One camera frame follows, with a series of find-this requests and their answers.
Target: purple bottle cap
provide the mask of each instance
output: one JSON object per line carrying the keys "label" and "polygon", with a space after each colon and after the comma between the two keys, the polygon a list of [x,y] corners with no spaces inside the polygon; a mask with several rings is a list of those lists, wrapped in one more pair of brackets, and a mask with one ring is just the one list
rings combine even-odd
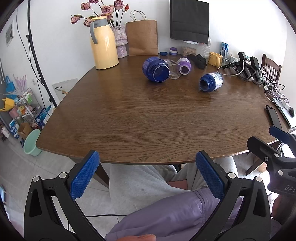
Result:
{"label": "purple bottle cap", "polygon": [[178,51],[177,51],[177,48],[170,48],[170,51],[168,52],[170,55],[177,55],[178,54]]}

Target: screw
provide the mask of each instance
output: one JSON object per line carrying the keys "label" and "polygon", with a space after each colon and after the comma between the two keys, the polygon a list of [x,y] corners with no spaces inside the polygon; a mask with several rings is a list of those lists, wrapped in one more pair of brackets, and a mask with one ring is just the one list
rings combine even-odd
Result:
{"label": "screw", "polygon": [[236,178],[236,175],[235,175],[233,172],[228,173],[228,176],[229,176],[231,179]]}
{"label": "screw", "polygon": [[39,180],[39,177],[38,176],[34,176],[33,177],[33,182],[37,182]]}
{"label": "screw", "polygon": [[257,180],[258,182],[261,182],[261,181],[262,181],[262,178],[259,177],[259,176],[256,176],[256,180]]}
{"label": "screw", "polygon": [[67,173],[66,172],[61,172],[60,174],[59,174],[59,177],[60,178],[65,178],[67,176]]}

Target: blue gripper pad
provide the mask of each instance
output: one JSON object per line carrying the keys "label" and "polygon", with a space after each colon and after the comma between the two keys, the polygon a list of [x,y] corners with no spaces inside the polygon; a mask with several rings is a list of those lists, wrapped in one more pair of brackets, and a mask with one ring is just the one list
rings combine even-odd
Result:
{"label": "blue gripper pad", "polygon": [[84,159],[82,161],[84,162],[83,166],[71,182],[70,196],[73,200],[82,196],[96,169],[100,165],[100,156],[96,151],[89,152],[85,158],[87,160]]}
{"label": "blue gripper pad", "polygon": [[206,154],[205,151],[200,151],[196,153],[195,163],[200,173],[202,174],[202,177],[210,188],[213,196],[222,201],[225,196],[225,183],[217,173],[217,171],[219,170],[215,170],[213,168],[213,166],[216,164]]}
{"label": "blue gripper pad", "polygon": [[285,144],[289,144],[289,142],[290,142],[290,134],[287,132],[284,132],[283,130],[281,130],[275,126],[271,126],[269,128],[269,134]]}

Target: tile floor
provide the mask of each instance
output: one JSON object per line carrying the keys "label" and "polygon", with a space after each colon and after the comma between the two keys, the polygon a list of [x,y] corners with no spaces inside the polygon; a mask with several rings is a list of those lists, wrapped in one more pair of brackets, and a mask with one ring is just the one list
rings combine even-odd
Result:
{"label": "tile floor", "polygon": [[[260,175],[265,185],[269,183],[268,172],[254,171],[246,176],[245,171],[253,164],[253,154],[234,156],[239,177],[253,179]],[[74,162],[64,156],[42,151],[37,157],[26,155],[14,138],[0,141],[0,184],[7,191],[7,212],[16,229],[23,235],[23,217],[28,189],[32,178],[39,175],[42,179],[55,178],[60,172],[68,172]],[[103,164],[108,173],[108,164]],[[56,197],[53,197],[57,212],[65,228],[67,219]],[[108,188],[92,179],[81,198],[76,200],[85,215],[112,214]],[[117,223],[116,217],[96,217],[89,219],[98,232],[105,236]]]}

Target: flower vase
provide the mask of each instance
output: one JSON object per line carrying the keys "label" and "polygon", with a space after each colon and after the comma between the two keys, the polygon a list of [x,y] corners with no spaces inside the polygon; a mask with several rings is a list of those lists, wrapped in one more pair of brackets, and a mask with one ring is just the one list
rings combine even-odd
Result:
{"label": "flower vase", "polygon": [[126,44],[128,43],[126,37],[126,27],[124,25],[111,27],[114,36],[117,49],[118,58],[123,58],[127,55]]}

